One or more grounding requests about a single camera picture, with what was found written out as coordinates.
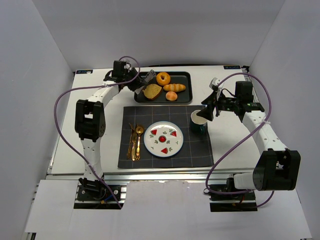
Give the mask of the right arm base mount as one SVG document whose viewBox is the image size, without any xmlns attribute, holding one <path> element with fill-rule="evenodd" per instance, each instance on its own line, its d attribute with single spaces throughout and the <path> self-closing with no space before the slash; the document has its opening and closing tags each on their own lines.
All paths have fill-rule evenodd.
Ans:
<svg viewBox="0 0 320 240">
<path fill-rule="evenodd" d="M 233 177 L 228 177 L 224 184 L 210 184 L 209 189 L 219 193 L 242 191 L 235 188 Z M 212 213 L 256 212 L 258 210 L 254 192 L 237 194 L 216 194 L 205 190 L 203 192 L 209 196 Z"/>
</svg>

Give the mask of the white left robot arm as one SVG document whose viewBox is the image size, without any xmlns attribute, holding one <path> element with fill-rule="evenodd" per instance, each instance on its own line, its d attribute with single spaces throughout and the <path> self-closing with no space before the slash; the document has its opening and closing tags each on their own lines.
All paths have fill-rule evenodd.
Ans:
<svg viewBox="0 0 320 240">
<path fill-rule="evenodd" d="M 107 104 L 125 87 L 139 94 L 155 76 L 156 73 L 150 70 L 146 77 L 141 77 L 140 71 L 131 67 L 127 61 L 116 60 L 113 69 L 105 75 L 102 86 L 89 98 L 76 102 L 75 131 L 81 140 L 86 159 L 84 179 L 97 181 L 104 177 L 100 146 L 106 130 Z"/>
</svg>

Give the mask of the orange glazed donut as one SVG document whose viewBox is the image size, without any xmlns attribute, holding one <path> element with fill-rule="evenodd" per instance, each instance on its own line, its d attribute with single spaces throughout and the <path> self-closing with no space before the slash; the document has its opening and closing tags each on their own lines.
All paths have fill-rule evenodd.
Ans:
<svg viewBox="0 0 320 240">
<path fill-rule="evenodd" d="M 167 72 L 159 72 L 156 75 L 156 81 L 160 86 L 165 86 L 171 82 L 171 76 Z"/>
</svg>

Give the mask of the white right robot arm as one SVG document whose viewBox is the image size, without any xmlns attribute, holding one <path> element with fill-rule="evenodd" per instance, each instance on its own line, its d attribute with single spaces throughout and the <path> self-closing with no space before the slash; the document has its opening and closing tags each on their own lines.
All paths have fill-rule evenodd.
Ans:
<svg viewBox="0 0 320 240">
<path fill-rule="evenodd" d="M 214 78 L 210 82 L 212 94 L 202 104 L 206 107 L 197 115 L 212 121 L 216 110 L 233 112 L 240 122 L 249 130 L 260 158 L 252 172 L 236 173 L 226 181 L 226 193 L 241 194 L 244 191 L 291 191 L 296 187 L 301 156 L 298 151 L 290 150 L 278 138 L 263 106 L 254 102 L 253 84 L 238 81 L 235 93 L 226 97 L 223 83 Z"/>
</svg>

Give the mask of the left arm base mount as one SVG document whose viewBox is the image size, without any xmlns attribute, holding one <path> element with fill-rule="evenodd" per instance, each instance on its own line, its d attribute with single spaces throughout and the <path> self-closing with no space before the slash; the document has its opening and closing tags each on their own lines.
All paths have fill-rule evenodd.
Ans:
<svg viewBox="0 0 320 240">
<path fill-rule="evenodd" d="M 74 209 L 120 210 L 124 205 L 123 186 L 109 185 L 107 188 L 99 180 L 78 179 Z"/>
</svg>

